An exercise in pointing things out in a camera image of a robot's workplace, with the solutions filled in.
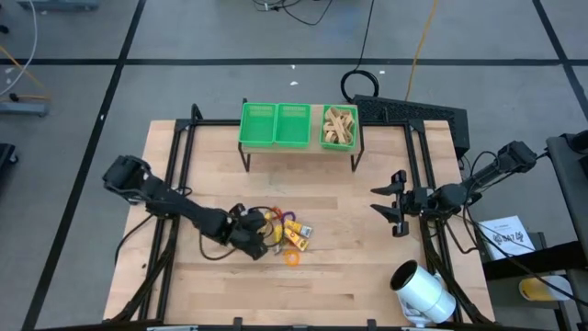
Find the green plastic bin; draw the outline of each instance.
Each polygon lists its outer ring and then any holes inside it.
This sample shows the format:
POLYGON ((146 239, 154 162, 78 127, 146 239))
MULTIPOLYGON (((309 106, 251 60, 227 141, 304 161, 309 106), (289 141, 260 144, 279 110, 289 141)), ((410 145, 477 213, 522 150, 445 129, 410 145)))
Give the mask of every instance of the green plastic bin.
POLYGON ((275 137, 281 147, 307 148, 311 142, 311 105, 277 105, 275 137))
POLYGON ((270 147, 276 138, 276 115, 275 104, 243 104, 239 142, 247 147, 270 147))
POLYGON ((334 150, 339 150, 339 151, 351 151, 356 148, 356 140, 357 140, 357 135, 358 135, 357 125, 359 123, 359 121, 357 120, 357 108, 345 107, 345 106, 324 105, 324 108, 322 109, 321 118, 322 118, 321 132, 319 134, 319 137, 320 137, 319 139, 320 139, 322 148, 334 149, 334 150), (327 110, 329 110, 330 107, 335 107, 339 110, 349 110, 351 112, 351 115, 353 116, 355 123, 354 123, 353 127, 351 128, 351 133, 353 134, 353 141, 350 144, 327 143, 324 140, 324 134, 322 133, 322 127, 324 127, 324 123, 326 122, 326 120, 324 119, 324 114, 327 112, 327 110))

